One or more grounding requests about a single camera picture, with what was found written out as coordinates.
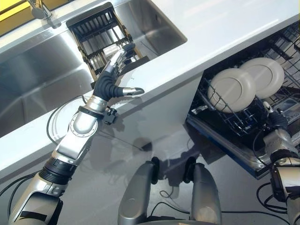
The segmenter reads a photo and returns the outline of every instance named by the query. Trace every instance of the stainless steel sink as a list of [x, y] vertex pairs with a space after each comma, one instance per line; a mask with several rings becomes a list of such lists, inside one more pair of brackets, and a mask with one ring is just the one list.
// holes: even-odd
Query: stainless steel sink
[[[143, 56], [152, 60], [186, 42], [150, 0], [116, 2], [115, 11]], [[78, 11], [61, 21], [60, 33], [48, 28], [0, 53], [0, 137], [91, 90], [88, 67], [64, 26]]]

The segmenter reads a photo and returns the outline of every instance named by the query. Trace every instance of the dishwasher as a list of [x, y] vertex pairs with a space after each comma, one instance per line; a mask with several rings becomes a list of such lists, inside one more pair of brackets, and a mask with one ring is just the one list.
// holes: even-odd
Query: dishwasher
[[[187, 123], [257, 179], [268, 173], [268, 168], [261, 163], [268, 160], [264, 152], [264, 135], [259, 133], [268, 117], [263, 101], [274, 110], [283, 111], [293, 145], [298, 151], [300, 149], [299, 33], [298, 21], [206, 69], [187, 116]], [[217, 110], [208, 97], [212, 79], [225, 69], [239, 68], [245, 62], [261, 57], [275, 60], [283, 68], [284, 80], [279, 90], [266, 99], [255, 96], [251, 104], [239, 112]], [[255, 153], [261, 161], [253, 152], [254, 139]]]

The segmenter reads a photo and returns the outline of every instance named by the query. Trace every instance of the black rubber joint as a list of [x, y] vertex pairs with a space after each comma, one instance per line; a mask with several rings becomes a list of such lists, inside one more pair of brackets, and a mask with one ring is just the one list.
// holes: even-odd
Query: black rubber joint
[[196, 165], [195, 157], [190, 157], [187, 159], [184, 174], [183, 174], [183, 179], [182, 179], [183, 182], [188, 184], [189, 182], [194, 181], [195, 165]]
[[153, 175], [152, 175], [152, 179], [151, 179], [151, 183], [152, 184], [157, 184], [158, 182], [158, 174], [159, 174], [159, 165], [160, 165], [160, 161], [157, 157], [153, 157], [151, 159], [152, 164], [154, 165], [153, 168]]
[[283, 115], [278, 112], [272, 112], [269, 114], [269, 119], [274, 127], [287, 130], [288, 122]]
[[115, 82], [115, 78], [109, 72], [103, 71], [95, 84], [93, 95], [105, 101], [124, 96], [123, 88], [116, 86]]
[[271, 154], [270, 159], [272, 163], [282, 159], [282, 158], [299, 158], [297, 153], [289, 151], [287, 149], [280, 149]]
[[76, 166], [51, 157], [39, 172], [39, 176], [49, 182], [65, 185], [71, 180]]

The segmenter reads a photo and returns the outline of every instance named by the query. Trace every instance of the wire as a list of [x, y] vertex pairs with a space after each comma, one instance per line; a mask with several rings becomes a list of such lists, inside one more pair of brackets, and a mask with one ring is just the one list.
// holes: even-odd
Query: wire
[[256, 134], [256, 136], [255, 136], [255, 138], [254, 138], [254, 140], [253, 140], [253, 143], [252, 143], [252, 151], [253, 151], [255, 157], [256, 157], [256, 158], [257, 158], [257, 159], [258, 159], [265, 167], [267, 167], [267, 168], [270, 169], [270, 166], [269, 166], [268, 164], [266, 164], [265, 162], [263, 162], [263, 161], [258, 157], [258, 155], [256, 154], [256, 151], [255, 151], [255, 142], [256, 142], [258, 136], [261, 134], [262, 131], [263, 131], [263, 128]]
[[27, 178], [24, 178], [24, 179], [23, 179], [20, 183], [18, 183], [18, 185], [14, 188], [14, 190], [13, 190], [13, 192], [12, 192], [10, 198], [9, 198], [8, 206], [7, 206], [7, 217], [8, 217], [8, 219], [9, 219], [10, 211], [11, 211], [11, 203], [13, 202], [13, 198], [14, 198], [14, 196], [15, 196], [15, 193], [17, 192], [18, 188], [19, 188], [25, 181], [27, 181], [27, 180], [29, 180], [29, 179], [31, 179], [31, 178], [33, 178], [33, 177], [34, 177], [34, 175], [29, 176], [29, 177], [27, 177]]
[[36, 171], [36, 172], [33, 172], [31, 174], [28, 174], [26, 176], [23, 176], [23, 177], [20, 177], [18, 179], [16, 179], [15, 181], [11, 182], [9, 185], [7, 185], [2, 191], [0, 191], [0, 196], [3, 195], [4, 192], [6, 192], [11, 186], [13, 186], [15, 183], [27, 178], [27, 177], [30, 177], [32, 175], [35, 175], [36, 173], [38, 173], [39, 171]]
[[84, 98], [83, 95], [81, 95], [81, 98], [82, 98], [83, 102], [86, 104], [87, 102], [86, 102], [86, 100], [85, 100], [85, 98]]
[[106, 134], [106, 135], [108, 135], [108, 136], [110, 136], [110, 137], [112, 137], [112, 138], [115, 138], [115, 139], [117, 139], [117, 140], [119, 140], [119, 141], [122, 141], [122, 142], [124, 142], [124, 143], [126, 143], [126, 144], [129, 144], [129, 145], [132, 146], [132, 147], [135, 147], [135, 148], [137, 148], [137, 149], [143, 151], [143, 149], [141, 149], [141, 148], [139, 148], [139, 147], [137, 147], [137, 146], [135, 146], [135, 145], [133, 145], [133, 144], [130, 144], [130, 143], [128, 143], [128, 142], [126, 142], [126, 141], [124, 141], [124, 140], [122, 140], [122, 139], [119, 139], [118, 137], [115, 137], [115, 136], [113, 136], [113, 135], [111, 135], [111, 134], [109, 134], [109, 133], [107, 133], [107, 132], [104, 132], [104, 131], [102, 131], [102, 130], [100, 130], [100, 132], [102, 132], [102, 133], [104, 133], [104, 134]]
[[264, 205], [269, 207], [269, 208], [274, 208], [274, 209], [279, 209], [279, 210], [287, 210], [287, 208], [285, 207], [280, 207], [280, 206], [276, 206], [276, 205], [269, 205], [268, 202], [274, 197], [274, 195], [270, 195], [265, 201], [264, 201]]
[[297, 221], [300, 219], [300, 215], [298, 215], [297, 216], [297, 218], [295, 219], [295, 221], [294, 221], [294, 224], [293, 225], [297, 225], [296, 223], [297, 223]]
[[[170, 207], [171, 209], [176, 210], [176, 211], [178, 211], [178, 212], [182, 212], [182, 213], [184, 213], [184, 214], [190, 214], [190, 213], [187, 212], [187, 211], [179, 210], [179, 209], [177, 209], [177, 208], [175, 208], [175, 207], [173, 207], [173, 206], [171, 206], [171, 205], [169, 205], [169, 204], [167, 204], [167, 203], [165, 203], [165, 202], [159, 202], [159, 203], [157, 203], [157, 204], [154, 206], [154, 208], [153, 208], [153, 210], [152, 210], [150, 216], [153, 216], [154, 210], [155, 210], [156, 207], [157, 207], [158, 205], [160, 205], [160, 204], [164, 204], [164, 205], [166, 205], [166, 206]], [[265, 214], [265, 215], [269, 215], [269, 216], [272, 216], [272, 217], [276, 217], [276, 218], [278, 218], [278, 219], [281, 219], [282, 221], [285, 221], [288, 225], [290, 224], [287, 220], [283, 219], [282, 217], [277, 216], [277, 215], [272, 214], [272, 213], [268, 213], [268, 212], [262, 212], [262, 211], [221, 211], [221, 212], [222, 212], [222, 213], [234, 213], [234, 214], [235, 214], [235, 213], [237, 213], [237, 214], [260, 213], [260, 214]]]
[[170, 198], [170, 199], [172, 199], [171, 198], [171, 195], [173, 194], [173, 192], [174, 192], [174, 187], [172, 186], [172, 191], [171, 191], [171, 193], [169, 194], [168, 192], [166, 192], [165, 190], [161, 190], [160, 192], [159, 192], [159, 194], [160, 194], [160, 196], [162, 196], [163, 198]]
[[269, 216], [281, 219], [282, 221], [285, 221], [288, 225], [290, 224], [287, 220], [283, 219], [282, 217], [277, 216], [277, 215], [272, 214], [272, 213], [268, 213], [268, 212], [261, 212], [261, 211], [222, 211], [222, 213], [240, 213], [240, 214], [244, 214], [244, 213], [261, 213], [261, 214], [265, 214], [265, 215], [269, 215]]
[[267, 185], [270, 185], [270, 184], [271, 184], [271, 183], [268, 182], [268, 183], [262, 184], [261, 186], [258, 187], [258, 189], [256, 190], [256, 198], [257, 198], [258, 202], [259, 202], [263, 207], [265, 207], [266, 209], [268, 209], [268, 210], [270, 210], [270, 211], [272, 211], [272, 212], [275, 212], [275, 213], [281, 213], [281, 214], [287, 214], [286, 208], [283, 209], [283, 210], [285, 210], [285, 211], [273, 210], [273, 209], [271, 209], [270, 207], [276, 208], [276, 207], [279, 207], [279, 206], [273, 206], [273, 205], [268, 206], [268, 205], [264, 204], [264, 203], [261, 201], [261, 199], [260, 199], [260, 197], [259, 197], [259, 192], [260, 192], [260, 190], [261, 190], [263, 187], [265, 187], [265, 186], [267, 186]]
[[85, 101], [85, 98], [84, 98], [83, 95], [76, 96], [76, 97], [70, 99], [69, 101], [65, 102], [64, 104], [62, 104], [60, 107], [56, 108], [56, 109], [51, 113], [51, 115], [50, 115], [50, 117], [49, 117], [49, 119], [48, 119], [48, 121], [47, 121], [47, 126], [46, 126], [46, 133], [47, 133], [47, 136], [48, 136], [48, 138], [50, 139], [50, 141], [51, 141], [53, 144], [55, 144], [56, 146], [58, 145], [58, 143], [57, 143], [57, 142], [50, 136], [50, 134], [49, 134], [49, 125], [50, 125], [50, 121], [51, 121], [53, 115], [54, 115], [59, 109], [65, 107], [68, 103], [70, 103], [70, 102], [72, 102], [72, 101], [74, 101], [75, 99], [78, 99], [78, 98], [82, 98], [83, 102], [86, 104], [86, 101]]
[[159, 206], [160, 204], [167, 205], [167, 206], [169, 206], [171, 209], [174, 209], [174, 210], [176, 210], [176, 211], [178, 211], [178, 212], [182, 212], [182, 213], [184, 213], [184, 214], [189, 214], [188, 211], [179, 210], [179, 209], [177, 209], [177, 208], [175, 208], [175, 207], [173, 207], [173, 206], [171, 206], [171, 205], [169, 205], [169, 204], [167, 204], [167, 203], [165, 203], [165, 202], [159, 202], [159, 203], [157, 203], [157, 204], [154, 206], [154, 208], [152, 209], [152, 212], [151, 212], [150, 216], [153, 215], [154, 210], [155, 210], [156, 207]]

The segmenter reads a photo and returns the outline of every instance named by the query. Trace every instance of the white plate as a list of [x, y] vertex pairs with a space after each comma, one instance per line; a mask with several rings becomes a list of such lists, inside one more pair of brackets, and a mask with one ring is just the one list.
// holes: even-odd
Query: white plate
[[240, 69], [246, 70], [256, 84], [256, 95], [268, 98], [274, 95], [282, 86], [285, 73], [275, 60], [268, 58], [256, 58], [245, 62]]
[[210, 85], [208, 99], [217, 110], [225, 113], [236, 113], [245, 109], [255, 97], [255, 82], [252, 76], [242, 69], [223, 70], [212, 79]]

